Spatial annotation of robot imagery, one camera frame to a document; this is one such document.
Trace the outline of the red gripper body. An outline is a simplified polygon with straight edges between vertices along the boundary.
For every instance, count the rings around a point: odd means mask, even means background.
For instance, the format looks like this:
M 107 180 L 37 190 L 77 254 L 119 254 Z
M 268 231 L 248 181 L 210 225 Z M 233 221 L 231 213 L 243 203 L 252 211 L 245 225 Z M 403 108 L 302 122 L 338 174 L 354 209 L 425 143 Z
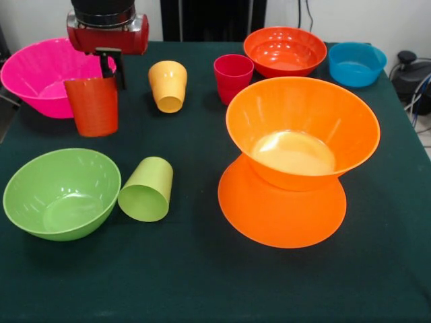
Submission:
M 86 54 L 115 49 L 124 55 L 143 55 L 148 47 L 149 21 L 146 15 L 137 14 L 125 26 L 93 28 L 81 24 L 75 12 L 70 11 L 67 15 L 67 33 L 72 47 Z

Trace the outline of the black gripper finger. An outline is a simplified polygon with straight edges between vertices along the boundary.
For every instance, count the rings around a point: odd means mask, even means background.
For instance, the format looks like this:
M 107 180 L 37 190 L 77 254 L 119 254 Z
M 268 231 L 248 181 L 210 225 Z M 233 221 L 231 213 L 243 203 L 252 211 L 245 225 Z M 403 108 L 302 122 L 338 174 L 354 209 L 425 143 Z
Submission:
M 99 57 L 100 68 L 103 78 L 114 77 L 114 71 L 110 68 L 108 58 L 113 57 L 116 50 L 114 48 L 96 47 L 94 55 Z
M 117 87 L 120 90 L 126 90 L 123 54 L 121 51 L 114 51 L 114 53 L 112 54 L 112 58 L 116 65 L 116 71 L 114 73 L 114 76 L 117 81 Z

